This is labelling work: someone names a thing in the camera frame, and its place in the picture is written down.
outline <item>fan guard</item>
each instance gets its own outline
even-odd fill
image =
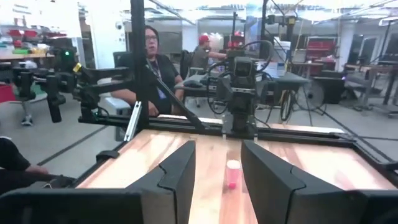
[[[325,92],[323,87],[317,82],[311,80],[309,83],[301,86],[296,93],[296,104],[301,110],[316,110],[323,106]]]

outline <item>pink cup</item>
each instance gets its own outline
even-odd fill
[[[239,178],[242,176],[241,163],[236,160],[230,160],[226,163],[226,184],[229,189],[235,189]]]

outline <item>hand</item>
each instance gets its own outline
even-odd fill
[[[30,165],[30,167],[28,167],[25,171],[37,174],[49,174],[49,171],[46,168],[37,165]]]
[[[159,111],[157,110],[156,106],[151,101],[148,101],[148,112],[149,112],[149,116],[159,115]]]

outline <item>hair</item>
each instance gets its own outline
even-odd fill
[[[155,33],[157,44],[159,45],[159,33],[158,33],[158,31],[155,28],[151,27],[150,25],[145,25],[145,30],[147,30],[147,29],[150,29],[150,30],[152,30]]]

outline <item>glasses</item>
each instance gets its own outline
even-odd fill
[[[146,42],[157,41],[157,37],[155,35],[146,35],[145,36],[145,41]]]

